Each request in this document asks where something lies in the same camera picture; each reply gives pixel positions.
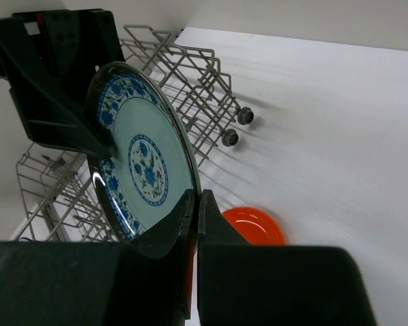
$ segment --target rack wheel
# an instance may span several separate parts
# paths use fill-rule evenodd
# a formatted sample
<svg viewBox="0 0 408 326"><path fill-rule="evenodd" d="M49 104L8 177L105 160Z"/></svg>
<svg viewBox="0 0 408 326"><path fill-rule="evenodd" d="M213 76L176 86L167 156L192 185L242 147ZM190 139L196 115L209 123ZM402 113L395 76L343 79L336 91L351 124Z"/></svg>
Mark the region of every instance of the rack wheel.
<svg viewBox="0 0 408 326"><path fill-rule="evenodd" d="M250 124L254 120L254 112L249 107L242 107L239 112L237 112L237 122L245 126Z"/></svg>
<svg viewBox="0 0 408 326"><path fill-rule="evenodd" d="M230 147L237 144L239 141L239 135L234 129L227 129L222 133L222 144Z"/></svg>

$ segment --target patterned plate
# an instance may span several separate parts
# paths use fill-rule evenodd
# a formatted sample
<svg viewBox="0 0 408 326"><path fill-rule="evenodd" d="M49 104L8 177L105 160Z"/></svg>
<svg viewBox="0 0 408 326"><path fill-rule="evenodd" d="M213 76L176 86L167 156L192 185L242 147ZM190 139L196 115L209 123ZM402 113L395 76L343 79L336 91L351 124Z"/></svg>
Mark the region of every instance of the patterned plate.
<svg viewBox="0 0 408 326"><path fill-rule="evenodd" d="M120 240L171 212L185 189L201 194L188 136L162 91L140 71L113 62L94 76L86 117L113 135L118 153L89 158L97 197Z"/></svg>

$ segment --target floral pattern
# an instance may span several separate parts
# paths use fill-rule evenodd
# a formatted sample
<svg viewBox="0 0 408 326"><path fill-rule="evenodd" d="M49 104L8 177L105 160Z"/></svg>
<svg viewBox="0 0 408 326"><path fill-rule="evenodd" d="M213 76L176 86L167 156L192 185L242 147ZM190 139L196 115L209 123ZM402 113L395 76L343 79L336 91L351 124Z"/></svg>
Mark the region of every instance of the floral pattern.
<svg viewBox="0 0 408 326"><path fill-rule="evenodd" d="M168 108L165 107L159 100L156 91L153 90L149 83L147 83L145 79L141 78L138 75L124 73L112 77L106 83L98 103L97 119L99 123L108 131L113 133L115 119L122 104L124 104L124 102L128 99L135 97L150 101L152 104L158 107L161 112L164 113L165 117L169 121L171 121L171 118L167 113ZM143 140L143 144L151 144L151 142ZM148 195L143 193L143 199L147 198L148 201L146 200L146 202L148 203L153 202L152 206L158 206L154 203L160 202L161 204L163 203L163 201L165 201L168 189L167 173L166 167L164 167L164 163L161 165L163 167L162 169L158 169L159 166L155 165L157 162L156 157L160 159L160 162L162 162L160 152L158 151L158 149L156 150L156 148L157 147L155 145L153 147L149 147L146 145L145 149L143 148L143 146L142 148L139 148L142 154L146 153L146 156L144 156L146 160L144 162L149 165L144 166L143 164L140 164L140 162L138 162L137 165L139 165L139 167L137 167L137 165L133 166L133 171L135 171L135 173L140 172L139 177L141 177L141 179L145 178L147 182L147 185L142 189L148 191L149 186L153 188L155 187L154 190L156 190L155 193L157 194L153 195L151 193L150 195ZM151 160L150 151L152 151L152 155L155 159L155 163L152 168L150 164L151 161L148 161L148 158ZM124 235L129 240L132 240L134 237L144 233L145 229L136 219L136 217L131 214L129 204L127 203L125 196L121 190L118 176L116 174L115 160L113 158L109 160L101 160L100 168L102 179L104 180L105 186L107 188L107 196L116 214L118 223L122 231L124 232Z"/></svg>
<svg viewBox="0 0 408 326"><path fill-rule="evenodd" d="M156 144L143 134L129 145L129 169L139 195L148 204L160 206L168 194L168 173Z"/></svg>

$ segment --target dish rack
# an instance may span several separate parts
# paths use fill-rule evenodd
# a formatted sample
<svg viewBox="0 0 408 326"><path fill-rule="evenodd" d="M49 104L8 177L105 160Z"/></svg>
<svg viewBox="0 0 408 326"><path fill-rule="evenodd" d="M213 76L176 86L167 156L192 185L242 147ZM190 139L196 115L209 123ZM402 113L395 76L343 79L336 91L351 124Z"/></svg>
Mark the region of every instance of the dish rack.
<svg viewBox="0 0 408 326"><path fill-rule="evenodd" d="M219 142L236 145L239 135L230 125L250 124L254 113L237 102L231 76L221 72L215 52L179 46L171 41L171 31L145 25L124 29L130 36L120 39L127 63L149 75L171 101L188 132L198 166Z"/></svg>
<svg viewBox="0 0 408 326"><path fill-rule="evenodd" d="M178 46L171 41L172 32L150 26L124 29L130 35L120 40L126 61L149 75L171 101L198 166L219 142L235 145L239 136L230 125L249 124L254 114L236 101L231 77L221 72L214 51ZM97 200L84 154L32 144L16 173L26 218L11 240L117 240Z"/></svg>

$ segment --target orange bowl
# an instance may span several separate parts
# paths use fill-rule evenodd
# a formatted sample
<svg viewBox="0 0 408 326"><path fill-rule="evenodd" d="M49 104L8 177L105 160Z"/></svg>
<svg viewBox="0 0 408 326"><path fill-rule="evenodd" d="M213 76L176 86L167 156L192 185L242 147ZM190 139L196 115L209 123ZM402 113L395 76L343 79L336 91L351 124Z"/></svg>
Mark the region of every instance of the orange bowl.
<svg viewBox="0 0 408 326"><path fill-rule="evenodd" d="M224 211L225 219L252 245L285 245L278 224L263 211L254 207L235 207Z"/></svg>

